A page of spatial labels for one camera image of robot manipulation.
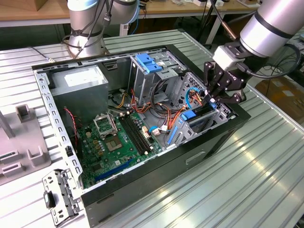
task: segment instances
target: white label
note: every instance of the white label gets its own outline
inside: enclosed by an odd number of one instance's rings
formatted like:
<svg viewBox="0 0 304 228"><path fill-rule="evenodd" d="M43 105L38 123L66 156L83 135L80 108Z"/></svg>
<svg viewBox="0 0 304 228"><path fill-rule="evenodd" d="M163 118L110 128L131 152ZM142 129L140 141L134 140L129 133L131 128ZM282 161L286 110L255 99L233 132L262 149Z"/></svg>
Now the white label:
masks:
<svg viewBox="0 0 304 228"><path fill-rule="evenodd" d="M284 90L283 93L285 93L286 96L294 96L294 94L289 90Z"/></svg>
<svg viewBox="0 0 304 228"><path fill-rule="evenodd" d="M66 83L69 87L103 79L104 76L97 74L94 69L89 69L87 71L77 72L65 76Z"/></svg>
<svg viewBox="0 0 304 228"><path fill-rule="evenodd" d="M159 65L159 66L163 66L163 65L165 65L165 63L164 62L158 62L158 63L156 63L157 65Z"/></svg>
<svg viewBox="0 0 304 228"><path fill-rule="evenodd" d="M273 81L273 84L275 84L277 87L283 86L282 82L280 81Z"/></svg>
<svg viewBox="0 0 304 228"><path fill-rule="evenodd" d="M163 130L163 131L166 131L168 129L168 126L167 125L163 125L163 126L160 127L160 129Z"/></svg>

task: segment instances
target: blue drive bay latch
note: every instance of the blue drive bay latch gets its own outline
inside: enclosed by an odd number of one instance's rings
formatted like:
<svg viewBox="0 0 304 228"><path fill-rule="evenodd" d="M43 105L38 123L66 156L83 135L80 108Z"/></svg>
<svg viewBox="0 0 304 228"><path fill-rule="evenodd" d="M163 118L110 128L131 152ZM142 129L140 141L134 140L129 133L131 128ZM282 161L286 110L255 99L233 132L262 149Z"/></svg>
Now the blue drive bay latch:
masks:
<svg viewBox="0 0 304 228"><path fill-rule="evenodd" d="M135 58L147 71L147 73L154 73L162 70L162 67L157 65L153 58L151 58L148 54L138 54L135 55Z"/></svg>

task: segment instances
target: open computer tower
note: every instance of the open computer tower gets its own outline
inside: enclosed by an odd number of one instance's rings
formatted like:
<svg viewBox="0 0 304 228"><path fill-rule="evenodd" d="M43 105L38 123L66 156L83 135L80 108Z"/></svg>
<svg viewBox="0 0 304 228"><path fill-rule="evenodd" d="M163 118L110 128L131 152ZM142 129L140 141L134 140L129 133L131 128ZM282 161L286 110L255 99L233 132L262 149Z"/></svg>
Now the open computer tower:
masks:
<svg viewBox="0 0 304 228"><path fill-rule="evenodd" d="M210 157L250 118L201 105L203 72L175 46L33 66L66 167L42 179L55 226L107 220Z"/></svg>

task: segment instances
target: black strap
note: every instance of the black strap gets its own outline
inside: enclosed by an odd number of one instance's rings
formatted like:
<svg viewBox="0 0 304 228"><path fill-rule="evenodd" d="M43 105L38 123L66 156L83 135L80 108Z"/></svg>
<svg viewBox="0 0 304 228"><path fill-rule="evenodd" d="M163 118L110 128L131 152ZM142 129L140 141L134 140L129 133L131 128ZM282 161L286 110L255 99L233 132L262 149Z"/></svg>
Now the black strap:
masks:
<svg viewBox="0 0 304 228"><path fill-rule="evenodd" d="M101 34L101 30L96 32L96 33L92 33L90 37L96 37L98 35ZM82 36L82 37L88 37L89 34L88 33L81 33L81 30L73 30L72 29L72 36L76 37L76 36Z"/></svg>
<svg viewBox="0 0 304 228"><path fill-rule="evenodd" d="M262 16L258 13L258 11L255 13L255 17L256 17L256 20L258 22L260 22L261 25L263 25L266 29L268 29L272 33L275 33L276 35L286 38L286 39L291 39L293 37L293 35L285 33L283 31L277 29L276 27L272 26L271 24L269 24L267 21L264 20L264 18L262 18Z"/></svg>

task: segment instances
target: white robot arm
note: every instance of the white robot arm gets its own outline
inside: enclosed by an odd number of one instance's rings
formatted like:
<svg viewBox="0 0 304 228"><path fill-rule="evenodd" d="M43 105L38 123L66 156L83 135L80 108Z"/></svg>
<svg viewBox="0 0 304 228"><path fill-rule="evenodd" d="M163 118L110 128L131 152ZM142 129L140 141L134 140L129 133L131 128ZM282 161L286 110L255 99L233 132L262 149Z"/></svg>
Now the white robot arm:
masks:
<svg viewBox="0 0 304 228"><path fill-rule="evenodd" d="M64 43L74 58L104 54L104 28L131 23L139 13L139 0L68 0L67 6L72 33Z"/></svg>

